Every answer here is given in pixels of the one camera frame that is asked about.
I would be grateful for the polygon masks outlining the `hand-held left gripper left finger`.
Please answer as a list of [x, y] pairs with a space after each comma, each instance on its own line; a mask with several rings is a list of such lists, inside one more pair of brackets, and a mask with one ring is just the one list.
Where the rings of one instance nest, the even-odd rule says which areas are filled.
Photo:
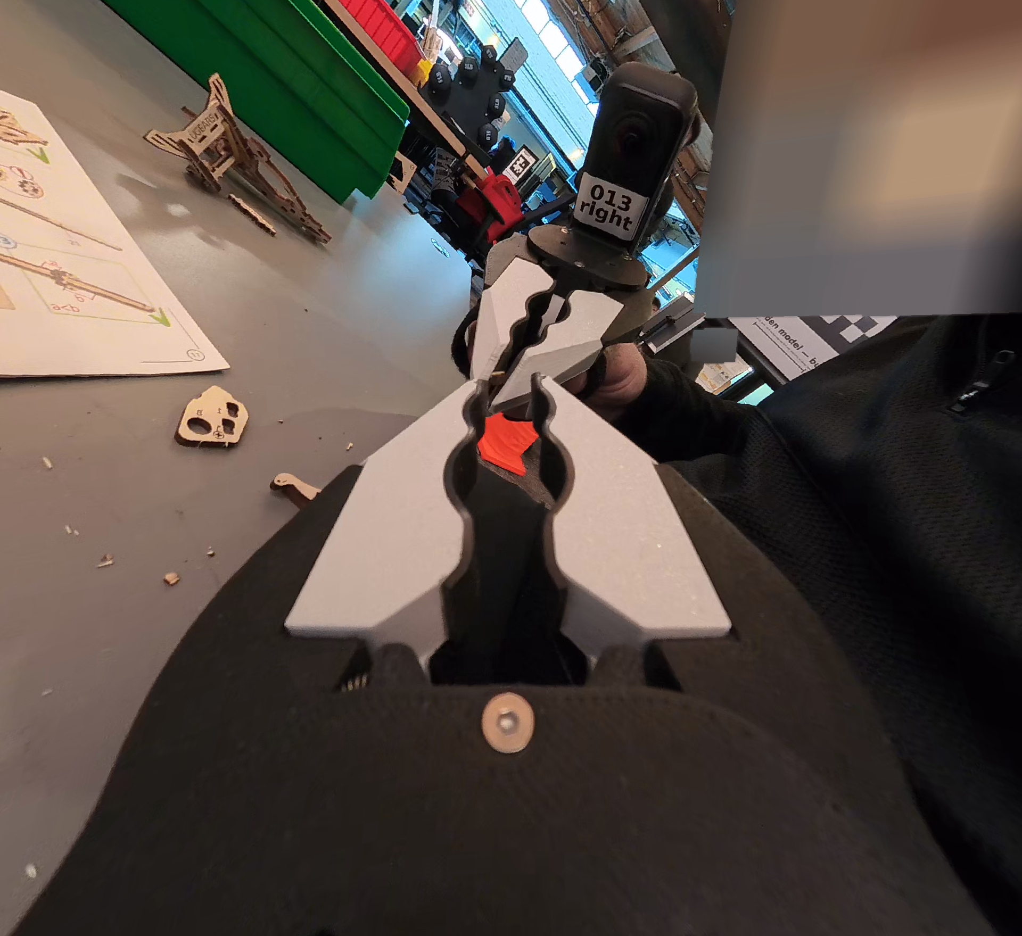
[[428, 661], [472, 601], [466, 505], [489, 387], [468, 381], [367, 458], [300, 594], [290, 636], [405, 645]]

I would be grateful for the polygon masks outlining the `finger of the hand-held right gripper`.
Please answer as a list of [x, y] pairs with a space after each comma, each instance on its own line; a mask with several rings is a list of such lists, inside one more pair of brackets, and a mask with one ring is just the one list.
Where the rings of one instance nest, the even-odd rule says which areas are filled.
[[514, 258], [487, 286], [472, 341], [471, 381], [490, 379], [510, 365], [529, 326], [530, 302], [552, 291], [554, 283], [542, 266]]
[[565, 317], [551, 323], [543, 338], [512, 362], [507, 378], [491, 400], [490, 411], [507, 411], [527, 403], [535, 373], [558, 382], [578, 376], [602, 349], [604, 333], [623, 309], [619, 301], [595, 291], [574, 291], [564, 306]]

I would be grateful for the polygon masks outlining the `person's right forearm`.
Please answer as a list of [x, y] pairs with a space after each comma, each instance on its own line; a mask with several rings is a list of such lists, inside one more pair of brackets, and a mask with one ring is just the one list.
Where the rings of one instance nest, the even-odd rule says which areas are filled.
[[671, 362], [642, 355], [641, 366], [646, 381], [617, 428], [656, 462], [745, 458], [772, 444], [754, 409], [708, 393]]

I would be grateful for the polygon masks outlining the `assembled wooden model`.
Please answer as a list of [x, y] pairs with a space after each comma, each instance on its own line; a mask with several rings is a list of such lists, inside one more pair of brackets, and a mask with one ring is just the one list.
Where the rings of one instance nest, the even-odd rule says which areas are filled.
[[207, 103], [201, 112], [182, 109], [188, 119], [182, 129], [166, 132], [153, 129], [144, 135], [145, 141], [184, 160], [186, 175], [204, 191], [227, 199], [233, 191], [225, 180], [235, 179], [303, 236], [328, 244], [331, 234], [301, 201], [288, 176], [273, 161], [260, 140], [241, 130], [220, 74], [211, 74], [208, 90]]

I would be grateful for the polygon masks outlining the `person's right hand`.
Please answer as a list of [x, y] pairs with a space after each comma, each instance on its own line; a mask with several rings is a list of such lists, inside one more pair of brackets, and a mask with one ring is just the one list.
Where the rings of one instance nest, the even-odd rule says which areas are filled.
[[616, 424], [637, 408], [651, 407], [672, 384], [671, 369], [634, 343], [618, 343], [603, 349], [587, 371], [580, 402]]

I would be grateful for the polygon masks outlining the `orange-red plastic object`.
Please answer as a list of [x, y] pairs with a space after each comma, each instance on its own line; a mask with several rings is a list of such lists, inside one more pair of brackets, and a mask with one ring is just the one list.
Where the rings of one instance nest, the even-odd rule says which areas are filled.
[[524, 218], [517, 188], [503, 174], [490, 174], [477, 188], [481, 202], [481, 236], [497, 243]]

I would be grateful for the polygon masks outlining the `black panel with round knobs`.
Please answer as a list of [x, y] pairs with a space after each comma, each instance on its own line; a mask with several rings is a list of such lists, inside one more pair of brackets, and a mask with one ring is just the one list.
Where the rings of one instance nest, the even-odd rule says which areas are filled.
[[457, 65], [438, 60], [419, 93], [449, 127], [460, 133], [479, 162], [489, 165], [500, 138], [496, 124], [503, 118], [506, 95], [514, 85], [514, 72], [505, 67], [497, 49], [485, 45], [478, 56], [464, 56]]

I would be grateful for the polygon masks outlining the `scattered wood splinters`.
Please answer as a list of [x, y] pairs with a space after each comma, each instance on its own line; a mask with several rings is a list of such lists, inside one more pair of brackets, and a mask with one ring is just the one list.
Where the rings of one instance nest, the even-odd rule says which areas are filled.
[[356, 444], [288, 442], [258, 433], [239, 448], [93, 453], [40, 470], [15, 500], [24, 565], [58, 589], [76, 584], [187, 589], [219, 583], [290, 517], [272, 483], [291, 474], [323, 486]]

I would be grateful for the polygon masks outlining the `oval wooden plate with holes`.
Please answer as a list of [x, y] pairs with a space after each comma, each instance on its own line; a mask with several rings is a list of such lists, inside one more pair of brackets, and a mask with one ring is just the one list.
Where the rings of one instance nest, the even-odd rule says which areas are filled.
[[219, 385], [211, 385], [185, 407], [176, 431], [181, 444], [238, 444], [249, 423], [249, 411]]

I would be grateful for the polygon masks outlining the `person's black jacket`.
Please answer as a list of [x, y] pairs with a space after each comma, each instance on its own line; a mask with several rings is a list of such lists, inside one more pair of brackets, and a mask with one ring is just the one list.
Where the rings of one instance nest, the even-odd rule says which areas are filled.
[[772, 444], [671, 462], [811, 604], [924, 815], [1020, 934], [1020, 315], [904, 321], [754, 407]]

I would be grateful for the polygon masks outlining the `white printed sign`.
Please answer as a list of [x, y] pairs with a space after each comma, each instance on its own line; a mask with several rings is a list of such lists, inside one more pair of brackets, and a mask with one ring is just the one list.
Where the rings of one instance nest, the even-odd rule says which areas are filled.
[[851, 350], [895, 321], [896, 317], [837, 315], [741, 317], [729, 323], [785, 381], [790, 381]]

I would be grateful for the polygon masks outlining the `notched wooden strip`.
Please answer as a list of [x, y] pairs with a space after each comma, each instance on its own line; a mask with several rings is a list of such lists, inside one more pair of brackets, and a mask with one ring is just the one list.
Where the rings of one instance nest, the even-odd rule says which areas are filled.
[[262, 232], [265, 232], [270, 236], [277, 235], [277, 228], [273, 222], [267, 219], [261, 212], [257, 210], [241, 197], [233, 192], [230, 192], [227, 195], [227, 200], [237, 212], [246, 217], [249, 222], [256, 225], [256, 227], [259, 227]]

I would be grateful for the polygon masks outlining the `red plastic bin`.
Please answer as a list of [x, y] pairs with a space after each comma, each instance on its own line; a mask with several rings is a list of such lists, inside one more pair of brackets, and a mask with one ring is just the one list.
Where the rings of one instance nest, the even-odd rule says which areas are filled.
[[422, 71], [424, 54], [394, 9], [384, 0], [339, 0], [339, 3], [394, 67], [419, 87], [429, 73]]

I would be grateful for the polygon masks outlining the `white instruction booklet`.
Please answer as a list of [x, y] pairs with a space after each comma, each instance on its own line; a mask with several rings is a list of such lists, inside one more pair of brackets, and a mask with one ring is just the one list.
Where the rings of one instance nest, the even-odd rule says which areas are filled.
[[2, 377], [227, 369], [40, 108], [1, 114]]

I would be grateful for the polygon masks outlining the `large green plastic crate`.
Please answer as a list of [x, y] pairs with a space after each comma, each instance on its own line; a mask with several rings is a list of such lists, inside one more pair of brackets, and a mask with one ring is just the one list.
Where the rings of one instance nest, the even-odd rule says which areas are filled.
[[102, 0], [339, 203], [386, 182], [408, 104], [313, 0]]

